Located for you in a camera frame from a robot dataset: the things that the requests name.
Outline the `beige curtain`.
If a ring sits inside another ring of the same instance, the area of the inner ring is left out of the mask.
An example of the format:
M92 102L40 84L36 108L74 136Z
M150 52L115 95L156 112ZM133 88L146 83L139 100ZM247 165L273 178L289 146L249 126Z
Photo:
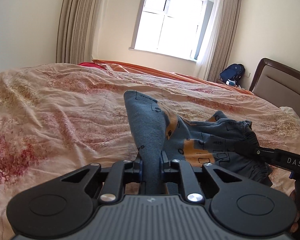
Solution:
M95 35L102 25L108 0L63 0L59 17L56 62L90 61Z
M215 82L228 66L242 0L215 0L194 75Z

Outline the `red pillow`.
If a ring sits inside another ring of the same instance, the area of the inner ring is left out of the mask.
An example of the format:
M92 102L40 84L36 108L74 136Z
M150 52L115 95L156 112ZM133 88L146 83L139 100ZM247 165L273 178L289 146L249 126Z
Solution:
M79 64L79 66L104 69L104 67L102 67L102 66L100 66L100 65L98 65L94 62L82 62L82 63Z

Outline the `pink floral bed quilt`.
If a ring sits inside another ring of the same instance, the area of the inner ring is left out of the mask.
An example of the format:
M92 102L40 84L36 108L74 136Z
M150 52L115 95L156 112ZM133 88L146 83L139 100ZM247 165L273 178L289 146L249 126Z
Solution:
M300 124L256 95L101 66L57 63L0 73L0 239L13 237L6 206L20 191L92 162L111 166L136 156L127 90L189 121L208 120L218 110L250 120L263 147L300 154Z

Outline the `white cloth near headboard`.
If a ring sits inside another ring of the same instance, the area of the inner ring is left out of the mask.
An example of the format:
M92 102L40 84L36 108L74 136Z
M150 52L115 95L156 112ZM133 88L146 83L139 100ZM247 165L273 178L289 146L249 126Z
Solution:
M284 113L292 117L298 124L300 124L300 117L297 115L297 113L292 107L281 106L279 107L279 109L281 109Z

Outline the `orange bed sheet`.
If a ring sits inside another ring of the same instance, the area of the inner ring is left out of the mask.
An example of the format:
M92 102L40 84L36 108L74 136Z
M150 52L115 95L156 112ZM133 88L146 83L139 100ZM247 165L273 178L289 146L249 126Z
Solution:
M146 75L151 75L151 76L164 77L164 78L177 80L177 81L211 85L211 86L220 87L220 88L223 88L226 90L238 92L241 94L254 95L253 92L243 89L243 88L224 85L224 84L211 82L211 81L205 81L203 79L200 79L200 78L194 77L194 76L190 76L190 75L185 75L185 74L180 74L180 73L175 73L175 72L168 72L165 70L158 70L158 69L154 69L154 68L150 68L150 67L145 67L145 66L140 66L137 64L120 62L120 61L108 61L108 60L99 60L99 59L92 59L92 61L93 61L93 63L95 63L98 66L105 64L109 69L111 69L115 72L146 74Z

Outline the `blue backpack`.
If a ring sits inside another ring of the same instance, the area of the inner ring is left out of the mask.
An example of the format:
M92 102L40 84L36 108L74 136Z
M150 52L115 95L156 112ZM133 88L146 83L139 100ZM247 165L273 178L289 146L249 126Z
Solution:
M220 78L223 82L232 80L238 83L245 73L245 68L242 64L233 63L220 73Z

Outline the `brown padded headboard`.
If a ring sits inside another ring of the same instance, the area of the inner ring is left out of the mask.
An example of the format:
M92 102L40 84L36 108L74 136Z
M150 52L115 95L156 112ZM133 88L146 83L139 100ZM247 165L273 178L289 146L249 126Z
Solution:
M300 71L262 58L249 90L276 107L291 107L300 117Z

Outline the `left beige curtain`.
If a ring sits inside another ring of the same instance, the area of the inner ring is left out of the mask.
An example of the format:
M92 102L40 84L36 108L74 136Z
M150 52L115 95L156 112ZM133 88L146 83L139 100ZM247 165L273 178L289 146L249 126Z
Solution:
M59 17L56 62L90 61L95 35L102 25L108 0L63 0Z

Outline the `blue patterned children's pants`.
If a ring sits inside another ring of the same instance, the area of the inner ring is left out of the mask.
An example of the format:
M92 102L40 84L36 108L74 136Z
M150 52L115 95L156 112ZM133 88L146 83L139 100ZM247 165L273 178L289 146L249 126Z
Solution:
M271 186L271 168L234 152L234 144L259 145L249 120L229 119L217 111L206 121L189 121L177 115L160 101L128 90L123 95L128 122L138 153L143 161L146 194L161 194L160 157L185 160L193 167L213 163L231 172Z

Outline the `right beige curtain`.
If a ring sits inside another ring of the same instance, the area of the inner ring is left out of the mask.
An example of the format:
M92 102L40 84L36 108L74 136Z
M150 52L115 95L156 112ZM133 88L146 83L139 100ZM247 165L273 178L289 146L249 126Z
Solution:
M242 0L215 0L194 75L215 82L228 66Z

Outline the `white framed window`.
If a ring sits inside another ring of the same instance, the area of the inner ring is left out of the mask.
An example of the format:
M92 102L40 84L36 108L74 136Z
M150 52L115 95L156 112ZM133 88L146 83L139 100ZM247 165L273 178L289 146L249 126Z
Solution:
M215 0L141 0L132 48L196 61Z

